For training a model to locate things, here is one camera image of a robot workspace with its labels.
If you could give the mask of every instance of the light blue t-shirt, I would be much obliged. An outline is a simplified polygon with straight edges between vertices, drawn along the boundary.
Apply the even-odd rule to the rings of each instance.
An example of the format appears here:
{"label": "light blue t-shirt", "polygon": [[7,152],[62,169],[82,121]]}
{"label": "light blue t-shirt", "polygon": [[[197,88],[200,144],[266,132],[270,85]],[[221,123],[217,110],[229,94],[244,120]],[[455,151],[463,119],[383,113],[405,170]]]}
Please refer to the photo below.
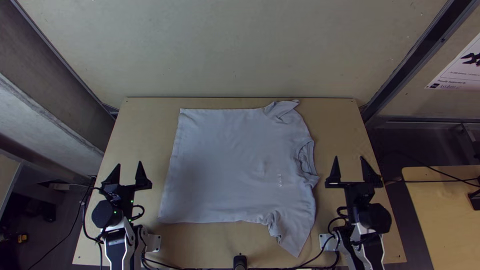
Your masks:
{"label": "light blue t-shirt", "polygon": [[315,221],[319,180],[298,104],[180,109],[159,221],[260,223],[298,257]]}

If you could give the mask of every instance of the paper sign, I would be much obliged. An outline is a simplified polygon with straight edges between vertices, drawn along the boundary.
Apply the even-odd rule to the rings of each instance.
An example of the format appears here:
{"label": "paper sign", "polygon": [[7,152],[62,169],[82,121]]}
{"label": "paper sign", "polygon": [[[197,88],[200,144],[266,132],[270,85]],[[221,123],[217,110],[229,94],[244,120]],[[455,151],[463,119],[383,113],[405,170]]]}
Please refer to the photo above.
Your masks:
{"label": "paper sign", "polygon": [[480,33],[425,88],[480,91]]}

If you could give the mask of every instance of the beige wall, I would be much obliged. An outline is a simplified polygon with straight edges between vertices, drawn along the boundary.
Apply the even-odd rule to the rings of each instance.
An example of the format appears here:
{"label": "beige wall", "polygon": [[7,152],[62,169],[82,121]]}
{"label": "beige wall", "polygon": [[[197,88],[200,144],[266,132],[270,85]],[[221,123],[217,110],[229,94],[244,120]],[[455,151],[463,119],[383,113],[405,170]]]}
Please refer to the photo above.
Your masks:
{"label": "beige wall", "polygon": [[480,89],[478,91],[424,89],[479,33],[480,6],[380,112],[380,115],[480,118]]}
{"label": "beige wall", "polygon": [[114,120],[9,0],[0,0],[0,73],[80,136],[105,151]]}
{"label": "beige wall", "polygon": [[105,103],[368,102],[446,0],[18,0]]}

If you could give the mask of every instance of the table surface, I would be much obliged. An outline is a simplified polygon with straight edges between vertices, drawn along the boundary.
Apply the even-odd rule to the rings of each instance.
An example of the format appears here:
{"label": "table surface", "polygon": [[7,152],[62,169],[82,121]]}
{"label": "table surface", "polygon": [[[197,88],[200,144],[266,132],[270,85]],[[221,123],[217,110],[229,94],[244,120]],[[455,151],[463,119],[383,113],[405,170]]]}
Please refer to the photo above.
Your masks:
{"label": "table surface", "polygon": [[[434,168],[460,179],[480,175],[480,165]],[[405,167],[402,174],[405,181],[452,180],[427,167]],[[407,183],[406,186],[435,270],[478,268],[480,211],[473,210],[467,194],[479,188],[462,182]]]}
{"label": "table surface", "polygon": [[[342,189],[325,189],[324,185],[334,157],[338,156],[343,181],[362,181],[360,156],[379,171],[358,106],[348,98],[304,98],[299,99],[300,105],[295,108],[315,141],[314,161],[320,175],[313,189],[317,207],[315,224],[298,258],[281,248],[261,224],[242,221],[162,224],[157,221],[180,108],[253,109],[281,100],[292,98],[131,97],[122,102],[95,185],[99,187],[118,163],[121,164],[121,184],[133,184],[138,161],[142,161],[153,188],[135,194],[135,204],[145,206],[145,214],[138,224],[152,234],[162,235],[160,252],[147,253],[148,258],[182,268],[231,268],[233,257],[242,253],[251,268],[283,268],[297,266],[320,252],[318,235],[327,232],[328,222],[337,216],[337,207],[345,205]],[[97,192],[90,199],[85,221],[90,235],[100,232],[90,216],[101,199]],[[381,203],[392,213],[384,188],[376,189],[372,201]],[[383,241],[384,263],[406,262],[395,218]],[[327,266],[334,260],[335,254],[326,252],[310,266]],[[80,234],[73,263],[100,263],[98,247],[83,234]]]}

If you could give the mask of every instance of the black cable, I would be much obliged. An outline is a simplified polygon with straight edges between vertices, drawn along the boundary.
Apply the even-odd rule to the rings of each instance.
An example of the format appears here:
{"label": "black cable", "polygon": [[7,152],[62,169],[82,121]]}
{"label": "black cable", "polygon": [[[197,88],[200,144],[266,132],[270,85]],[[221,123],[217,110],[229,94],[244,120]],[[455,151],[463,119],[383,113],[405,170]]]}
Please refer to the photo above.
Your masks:
{"label": "black cable", "polygon": [[102,252],[102,244],[100,242],[97,242],[98,248],[100,249],[100,270],[104,267],[104,254]]}
{"label": "black cable", "polygon": [[[328,243],[328,242],[330,241],[330,239],[332,239],[332,238],[335,238],[335,236],[332,235],[332,236],[330,236],[330,237],[325,241],[325,243],[324,243],[323,246],[321,247],[320,253],[319,253],[317,256],[313,257],[312,259],[307,260],[306,262],[300,264],[300,265],[297,266],[297,267],[289,268],[289,270],[296,270],[296,269],[302,268],[302,267],[308,265],[309,263],[315,261],[318,257],[320,257],[320,255],[322,255],[322,253],[323,253],[324,250],[325,250],[325,247],[327,246],[327,243]],[[331,267],[331,266],[328,266],[328,267],[325,267],[325,268],[323,268],[323,267],[315,267],[315,268],[316,268],[316,269],[328,269],[328,268],[332,268],[332,267]]]}
{"label": "black cable", "polygon": [[[147,243],[145,243],[145,240],[144,240],[144,238],[142,237],[142,234],[140,234],[140,240],[141,240],[141,241],[143,242],[143,244],[145,245],[145,248],[147,248]],[[164,266],[164,267],[167,267],[167,268],[172,268],[172,269],[177,269],[177,270],[184,270],[183,268],[180,268],[180,267],[171,266],[171,265],[168,265],[168,264],[166,264],[166,263],[161,263],[161,262],[159,262],[159,261],[155,261],[155,260],[151,260],[151,259],[145,258],[145,250],[143,250],[143,252],[141,253],[140,259],[145,260],[145,261],[147,261],[147,262],[151,262],[151,263],[157,264],[157,265],[161,265],[161,266]]]}
{"label": "black cable", "polygon": [[143,206],[141,206],[141,205],[139,205],[139,204],[132,206],[132,208],[135,208],[135,207],[140,208],[140,209],[141,209],[141,213],[139,213],[138,215],[132,217],[132,218],[130,219],[130,221],[138,220],[139,218],[141,218],[141,217],[145,214],[145,208],[144,208]]}
{"label": "black cable", "polygon": [[347,210],[347,207],[346,206],[340,206],[336,209],[336,214],[341,217],[341,218],[344,218],[344,219],[348,219],[349,216],[346,215],[346,214],[342,214],[340,211],[343,211],[343,210]]}
{"label": "black cable", "polygon": [[332,223],[334,223],[335,221],[338,221],[338,220],[343,220],[345,223],[347,223],[347,220],[344,218],[344,217],[335,217],[334,219],[330,220],[330,222],[328,223],[328,227],[327,227],[327,230],[328,230],[328,233],[331,234],[331,235],[334,235],[332,233],[332,230],[330,230],[330,226],[332,225]]}
{"label": "black cable", "polygon": [[140,257],[140,259],[145,260],[145,261],[147,261],[147,262],[151,262],[151,263],[157,264],[157,265],[161,265],[161,266],[164,266],[164,267],[167,267],[167,268],[172,268],[172,269],[177,269],[177,270],[184,270],[183,268],[179,268],[179,267],[171,266],[171,265],[168,265],[168,264],[165,264],[165,263],[161,263],[161,262],[159,262],[159,261],[147,259],[147,258],[145,258],[143,255]]}
{"label": "black cable", "polygon": [[354,245],[354,246],[360,246],[361,244],[367,242],[367,241],[370,241],[372,240],[374,237],[378,236],[379,234],[374,232],[372,235],[369,235],[367,236],[365,239],[363,240],[360,240],[360,241],[350,241],[350,244]]}
{"label": "black cable", "polygon": [[68,232],[68,234],[60,242],[58,242],[55,246],[50,248],[49,251],[47,251],[40,259],[38,259],[34,264],[32,264],[27,270],[30,270],[34,266],[36,266],[41,260],[43,260],[48,254],[50,254],[50,252],[52,252],[56,247],[58,247],[61,243],[63,243],[72,234],[72,231],[74,230],[75,224],[77,224],[77,220],[79,219],[80,210],[82,209],[82,204],[84,203],[85,197],[89,193],[90,188],[91,188],[91,185],[88,186],[88,188],[85,191],[85,194],[81,198],[80,205],[78,206],[78,211],[76,212],[75,221],[73,222],[73,225],[71,226],[71,229]]}
{"label": "black cable", "polygon": [[147,266],[147,264],[145,263],[144,260],[141,259],[140,261],[141,261],[141,265],[143,265],[143,267],[144,267],[146,270],[151,270],[151,269]]}
{"label": "black cable", "polygon": [[412,156],[410,156],[410,155],[408,155],[408,154],[406,154],[406,153],[404,153],[404,152],[400,152],[400,151],[398,151],[398,150],[395,150],[395,151],[392,151],[392,152],[389,152],[389,153],[385,154],[385,155],[381,158],[381,160],[383,160],[386,156],[388,156],[388,155],[390,155],[390,154],[399,154],[399,155],[401,155],[401,156],[404,156],[404,157],[406,157],[406,158],[408,158],[408,159],[410,159],[410,160],[413,160],[413,161],[415,161],[416,163],[422,165],[423,167],[427,167],[427,168],[429,168],[430,170],[432,170],[432,171],[434,171],[434,172],[437,172],[437,173],[439,173],[439,174],[441,174],[441,175],[444,175],[444,176],[448,176],[448,177],[450,177],[450,178],[452,178],[452,179],[455,179],[456,181],[455,181],[455,180],[436,180],[436,181],[404,181],[404,180],[397,181],[397,180],[391,180],[391,181],[389,181],[389,182],[405,182],[405,183],[463,182],[463,183],[465,183],[465,184],[467,184],[467,185],[480,188],[480,185],[467,182],[467,181],[471,181],[471,180],[476,180],[476,179],[478,179],[478,178],[460,179],[460,178],[455,177],[455,176],[453,176],[453,175],[450,175],[450,174],[448,174],[448,173],[446,173],[446,172],[437,170],[437,169],[433,168],[432,166],[429,166],[429,165],[425,164],[424,162],[422,162],[422,161],[420,161],[420,160],[418,160],[418,159],[416,159],[416,158],[414,158],[414,157],[412,157]]}

